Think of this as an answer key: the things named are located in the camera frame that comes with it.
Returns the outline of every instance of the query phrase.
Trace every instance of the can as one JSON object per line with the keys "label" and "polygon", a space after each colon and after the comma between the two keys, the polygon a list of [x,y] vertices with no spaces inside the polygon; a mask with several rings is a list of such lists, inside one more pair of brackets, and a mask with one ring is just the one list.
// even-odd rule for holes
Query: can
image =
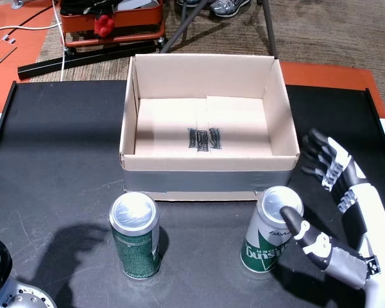
{"label": "can", "polygon": [[158,207],[141,192],[118,197],[110,209],[110,224],[123,271],[134,279],[148,278],[160,268]]}
{"label": "can", "polygon": [[241,249],[241,260],[249,270],[271,271],[291,238],[280,214],[284,206],[293,207],[301,216],[304,214],[299,195],[286,186],[271,187],[259,198]]}

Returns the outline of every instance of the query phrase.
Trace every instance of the black table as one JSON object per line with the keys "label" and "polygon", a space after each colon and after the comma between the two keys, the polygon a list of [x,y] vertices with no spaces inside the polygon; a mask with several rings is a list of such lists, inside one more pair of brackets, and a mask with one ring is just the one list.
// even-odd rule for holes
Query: black table
{"label": "black table", "polygon": [[[385,140],[367,93],[287,89],[298,136],[314,126],[345,145],[385,205]],[[16,86],[0,139],[0,240],[13,276],[59,308],[362,307],[362,291],[319,272],[294,241],[272,273],[249,274],[239,249],[254,202],[159,203],[161,269],[126,278],[108,224],[123,192],[124,92],[125,81]],[[345,240],[335,203],[299,165],[289,186],[305,216]]]}

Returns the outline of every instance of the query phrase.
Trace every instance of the can top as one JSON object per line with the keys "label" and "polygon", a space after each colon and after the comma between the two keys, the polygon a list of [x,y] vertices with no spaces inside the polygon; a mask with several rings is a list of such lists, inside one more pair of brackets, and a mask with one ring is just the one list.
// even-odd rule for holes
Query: can top
{"label": "can top", "polygon": [[286,186],[274,186],[267,189],[257,203],[261,218],[269,225],[278,228],[286,228],[286,222],[280,214],[280,209],[285,206],[294,208],[301,216],[304,214],[301,198]]}
{"label": "can top", "polygon": [[124,235],[146,234],[158,223],[157,205],[141,192],[128,192],[118,197],[111,206],[110,223]]}

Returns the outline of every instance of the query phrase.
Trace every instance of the cardboard box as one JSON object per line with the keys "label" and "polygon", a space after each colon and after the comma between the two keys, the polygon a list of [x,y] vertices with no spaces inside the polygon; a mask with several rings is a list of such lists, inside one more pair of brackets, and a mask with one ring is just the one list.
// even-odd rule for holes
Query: cardboard box
{"label": "cardboard box", "polygon": [[155,200],[256,200],[299,157],[272,56],[137,55],[120,158],[127,191]]}

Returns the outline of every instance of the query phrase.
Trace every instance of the robotic hand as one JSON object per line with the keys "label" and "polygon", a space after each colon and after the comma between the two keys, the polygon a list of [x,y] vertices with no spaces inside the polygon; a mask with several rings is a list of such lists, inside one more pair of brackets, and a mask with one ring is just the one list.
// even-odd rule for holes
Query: robotic hand
{"label": "robotic hand", "polygon": [[11,277],[12,264],[6,246],[0,241],[0,308],[56,308],[47,293]]}
{"label": "robotic hand", "polygon": [[366,308],[385,307],[385,210],[379,194],[354,158],[334,139],[311,130],[303,138],[315,176],[343,214],[349,246],[314,228],[291,207],[281,215],[310,260],[326,274],[364,289]]}

